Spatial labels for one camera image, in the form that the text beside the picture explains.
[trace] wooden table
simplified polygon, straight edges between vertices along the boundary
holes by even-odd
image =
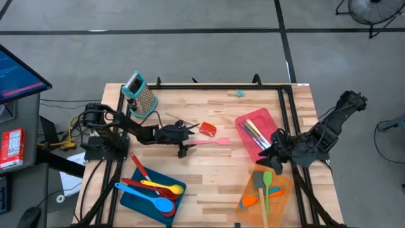
[[[103,104],[116,108],[120,96],[121,84],[106,84]],[[315,106],[308,85],[292,84],[294,101],[301,131],[307,131],[318,119]],[[238,220],[235,215],[237,203],[244,190],[244,186],[251,174],[253,163],[240,140],[235,129],[235,118],[259,108],[267,108],[275,123],[283,126],[280,102],[277,91],[248,90],[243,91],[244,96],[237,97],[237,91],[232,90],[153,90],[159,103],[159,111],[163,125],[172,124],[176,120],[165,113],[183,118],[190,122],[209,122],[218,129],[217,137],[227,136],[231,140],[229,146],[216,144],[199,145],[189,150],[185,158],[177,158],[176,146],[149,145],[144,146],[130,135],[130,152],[135,153],[141,163],[157,172],[169,175],[187,184],[187,191],[175,217],[174,227],[234,227],[236,222],[249,226]],[[286,101],[289,115],[290,128],[293,128],[289,103]],[[151,115],[145,124],[156,124],[157,116]],[[207,136],[196,134],[193,138],[207,139]],[[83,183],[86,183],[90,173],[98,161],[86,165]],[[103,181],[103,162],[95,172],[84,199],[84,214],[91,208],[99,197]],[[136,166],[131,159],[123,163],[121,177],[131,177]],[[324,206],[325,210],[337,222],[343,223],[339,202],[335,192],[332,175],[329,169],[320,162],[314,162],[309,168],[313,190]],[[283,165],[283,175],[292,180],[291,166]],[[79,214],[82,190],[76,207]],[[114,227],[161,227],[162,224],[153,221],[144,215],[121,206],[119,199],[122,192],[118,193]],[[104,205],[102,223],[107,221],[111,194]],[[311,213],[308,200],[304,196],[306,216],[311,223]],[[293,190],[286,206],[281,227],[300,227],[299,212],[296,194]]]

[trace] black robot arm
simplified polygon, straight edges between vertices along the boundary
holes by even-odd
[[[328,160],[330,149],[336,144],[342,132],[343,123],[355,112],[366,108],[367,98],[353,91],[346,91],[336,106],[323,120],[316,123],[308,132],[298,136],[288,136],[277,129],[271,135],[273,144],[259,155],[265,156],[256,163],[271,167],[276,174],[282,173],[282,163],[293,160],[298,165],[308,167],[314,160]]]
[[[144,145],[150,144],[176,144],[179,145],[178,157],[183,158],[189,146],[183,145],[183,141],[189,138],[193,125],[187,127],[183,121],[179,120],[173,125],[165,125],[159,128],[159,125],[142,126],[124,115],[110,108],[105,104],[90,103],[86,105],[83,115],[83,125],[94,129],[103,139],[103,150],[119,151],[122,147],[121,135],[113,132],[111,127],[118,127],[133,134],[137,140]],[[83,144],[83,148],[93,148],[94,145]]]

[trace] gray floor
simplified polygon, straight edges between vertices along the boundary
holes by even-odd
[[[286,27],[366,28],[349,16],[335,16],[338,3],[281,0]],[[275,5],[271,0],[13,0],[0,21],[0,30],[202,27],[277,28]],[[392,27],[405,27],[405,17]],[[319,114],[345,90],[361,91],[369,99],[367,109],[343,126],[330,153],[345,223],[403,227],[405,165],[387,162],[376,152],[373,130],[377,122],[405,113],[405,33],[372,40],[364,33],[288,34],[288,39],[297,81],[310,83]],[[151,82],[157,76],[163,82],[191,82],[191,77],[249,82],[255,73],[264,82],[289,81],[280,34],[14,35],[0,37],[0,43],[54,85],[41,95],[49,99],[99,99],[105,83],[124,82],[134,69]],[[78,112],[40,109],[60,130]],[[397,129],[379,134],[377,142],[387,157],[405,161]],[[61,188],[57,172],[50,173],[49,183],[50,191]],[[51,199],[48,226],[68,225],[76,200],[72,196],[59,205]]]

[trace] plastic tray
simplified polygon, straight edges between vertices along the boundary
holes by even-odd
[[[240,126],[241,124],[250,119],[255,126],[259,129],[262,135],[271,143],[270,136],[273,132],[277,130],[277,125],[271,117],[270,113],[266,108],[261,108],[254,112],[248,113],[241,117],[235,119],[236,129],[239,133],[240,138],[242,139],[249,156],[253,162],[259,160],[260,157],[258,154],[262,152],[262,149],[253,141],[253,139],[245,132],[245,130]]]
[[[273,187],[280,187],[281,190],[284,191],[283,195],[271,197],[269,198],[269,216],[267,218],[268,227],[279,227],[281,223],[281,219],[284,215],[285,206],[287,205],[293,183],[290,179],[283,175],[276,175],[273,169],[264,167],[262,165],[256,165],[254,167],[254,171],[271,171],[273,173],[273,179],[270,184],[270,189]],[[257,196],[259,194],[259,190],[254,188],[252,175],[247,182],[245,191],[242,194],[242,197],[246,196]],[[260,201],[257,201],[256,204],[253,206],[248,206],[245,208],[241,208],[238,204],[236,208],[236,216],[241,220],[255,226],[255,227],[263,227],[263,219],[261,217],[261,208],[260,208]]]
[[[168,177],[166,175],[155,172],[146,167],[145,167],[145,169],[146,169],[148,176],[151,178],[152,181],[157,182],[159,184],[168,185],[168,186],[174,185],[174,184],[180,184],[184,188],[184,192],[185,192],[187,186],[183,182],[180,182],[171,177]],[[135,180],[135,181],[145,180],[144,176],[141,174],[141,172],[139,171],[138,168],[135,170],[131,179]],[[154,191],[144,189],[141,187],[131,186],[131,185],[128,185],[128,186],[147,196],[156,197],[156,193]],[[174,215],[171,217],[165,217],[164,215],[162,215],[161,212],[158,209],[156,209],[156,207],[149,200],[138,197],[138,196],[134,196],[133,194],[130,194],[130,193],[123,193],[120,203],[121,203],[121,205],[123,205],[129,209],[132,209],[136,212],[146,215],[165,225],[172,225],[175,215],[177,213],[178,207],[180,206],[180,202],[182,201],[183,195],[184,195],[184,193],[181,194],[180,197],[175,200],[176,211],[175,211]]]

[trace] black floor line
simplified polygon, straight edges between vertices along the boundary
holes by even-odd
[[[6,3],[4,4],[3,8],[0,11],[0,20],[3,18],[4,14],[6,14],[8,7],[10,6],[12,1],[13,0],[7,0]]]
[[[148,35],[148,34],[260,34],[281,33],[281,28],[174,28],[128,30],[16,30],[0,31],[0,35]],[[285,28],[288,34],[368,33],[368,28]],[[405,28],[386,28],[385,32],[405,32]]]
[[[286,67],[288,70],[289,79],[291,83],[297,83],[296,71],[294,70],[294,65],[292,64],[289,40],[287,34],[285,33],[284,18],[283,12],[281,10],[280,1],[274,0],[274,5],[277,12],[278,27],[280,28],[281,41],[283,43],[284,56],[287,64]]]
[[[133,30],[0,31],[0,35],[146,35],[146,34],[233,34],[274,33],[279,28],[175,28]]]

